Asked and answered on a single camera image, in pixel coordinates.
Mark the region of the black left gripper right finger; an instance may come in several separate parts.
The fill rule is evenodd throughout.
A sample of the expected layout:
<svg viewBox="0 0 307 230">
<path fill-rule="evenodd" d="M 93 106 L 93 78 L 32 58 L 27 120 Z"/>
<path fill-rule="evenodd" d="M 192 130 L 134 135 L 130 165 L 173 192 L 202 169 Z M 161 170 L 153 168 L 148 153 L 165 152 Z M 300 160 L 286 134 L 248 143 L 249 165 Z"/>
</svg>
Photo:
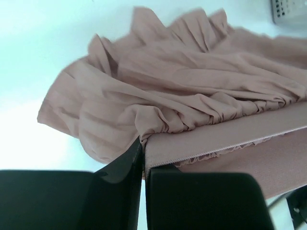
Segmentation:
<svg viewBox="0 0 307 230">
<path fill-rule="evenodd" d="M 150 230 L 272 230 L 257 181 L 246 173 L 150 171 L 146 181 Z"/>
</svg>

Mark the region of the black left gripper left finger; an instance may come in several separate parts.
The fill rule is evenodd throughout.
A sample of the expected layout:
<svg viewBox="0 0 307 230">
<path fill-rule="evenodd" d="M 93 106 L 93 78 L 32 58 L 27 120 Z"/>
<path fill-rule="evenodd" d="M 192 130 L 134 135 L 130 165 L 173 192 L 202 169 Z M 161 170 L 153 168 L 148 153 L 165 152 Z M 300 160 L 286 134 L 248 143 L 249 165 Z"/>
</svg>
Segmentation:
<svg viewBox="0 0 307 230">
<path fill-rule="evenodd" d="M 142 146 L 139 140 L 96 172 L 2 170 L 3 230 L 135 230 Z"/>
</svg>

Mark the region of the pink pleated skirt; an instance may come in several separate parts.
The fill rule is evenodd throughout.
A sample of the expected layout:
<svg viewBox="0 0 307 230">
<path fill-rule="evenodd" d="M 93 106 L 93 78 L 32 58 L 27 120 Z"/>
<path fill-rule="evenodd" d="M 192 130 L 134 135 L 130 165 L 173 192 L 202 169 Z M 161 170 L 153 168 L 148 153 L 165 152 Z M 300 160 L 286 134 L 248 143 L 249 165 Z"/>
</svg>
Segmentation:
<svg viewBox="0 0 307 230">
<path fill-rule="evenodd" d="M 94 36 L 49 88 L 37 120 L 110 163 L 139 141 L 145 175 L 244 172 L 270 198 L 307 183 L 307 41 L 232 28 L 220 10 Z"/>
</svg>

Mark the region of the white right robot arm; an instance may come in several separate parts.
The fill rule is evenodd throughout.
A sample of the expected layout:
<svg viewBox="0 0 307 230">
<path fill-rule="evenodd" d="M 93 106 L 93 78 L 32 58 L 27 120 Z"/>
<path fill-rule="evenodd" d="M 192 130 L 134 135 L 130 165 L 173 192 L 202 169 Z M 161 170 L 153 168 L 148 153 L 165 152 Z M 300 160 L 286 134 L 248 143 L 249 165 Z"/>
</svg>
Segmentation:
<svg viewBox="0 0 307 230">
<path fill-rule="evenodd" d="M 307 187 L 277 195 L 266 200 L 276 230 L 307 228 Z"/>
</svg>

